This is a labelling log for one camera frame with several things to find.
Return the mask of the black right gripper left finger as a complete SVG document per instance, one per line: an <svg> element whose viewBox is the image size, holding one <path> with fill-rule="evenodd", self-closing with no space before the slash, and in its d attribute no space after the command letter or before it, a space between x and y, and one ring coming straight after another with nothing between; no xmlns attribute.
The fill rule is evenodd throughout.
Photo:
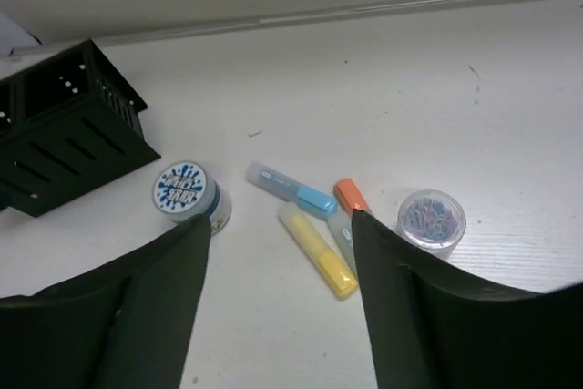
<svg viewBox="0 0 583 389"><path fill-rule="evenodd" d="M2 299L2 387L179 387L210 237L199 215L92 271Z"/></svg>

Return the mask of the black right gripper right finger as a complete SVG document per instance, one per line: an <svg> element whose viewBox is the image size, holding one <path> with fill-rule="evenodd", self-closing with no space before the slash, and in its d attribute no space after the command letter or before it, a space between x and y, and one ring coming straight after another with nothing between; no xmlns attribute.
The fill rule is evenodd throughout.
<svg viewBox="0 0 583 389"><path fill-rule="evenodd" d="M579 388L582 288L537 293L463 271L352 217L381 388Z"/></svg>

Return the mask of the yellow highlighter pen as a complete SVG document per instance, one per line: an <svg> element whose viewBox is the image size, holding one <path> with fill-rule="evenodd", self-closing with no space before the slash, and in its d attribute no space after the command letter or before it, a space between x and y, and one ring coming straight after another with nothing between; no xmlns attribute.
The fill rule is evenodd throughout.
<svg viewBox="0 0 583 389"><path fill-rule="evenodd" d="M358 282L300 207L290 201L278 210L278 218L311 260L322 279L339 300L356 292Z"/></svg>

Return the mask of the orange highlighter pen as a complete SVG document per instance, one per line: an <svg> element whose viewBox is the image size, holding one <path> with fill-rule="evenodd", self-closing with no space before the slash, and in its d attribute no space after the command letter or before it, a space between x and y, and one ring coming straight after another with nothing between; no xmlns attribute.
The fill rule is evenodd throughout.
<svg viewBox="0 0 583 389"><path fill-rule="evenodd" d="M353 249L352 215L354 210L371 213L363 194L352 179L341 179L333 186L339 203L337 211L327 220L329 230L354 276L357 276Z"/></svg>

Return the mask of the blue highlighter pen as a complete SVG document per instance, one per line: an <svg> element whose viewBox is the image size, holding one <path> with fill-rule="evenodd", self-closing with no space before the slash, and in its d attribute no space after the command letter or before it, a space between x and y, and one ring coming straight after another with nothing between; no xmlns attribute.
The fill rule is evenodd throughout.
<svg viewBox="0 0 583 389"><path fill-rule="evenodd" d="M320 220L327 220L338 209L338 202L331 195L300 183L259 162L253 162L248 166L245 177L254 186L284 201L294 202L301 210Z"/></svg>

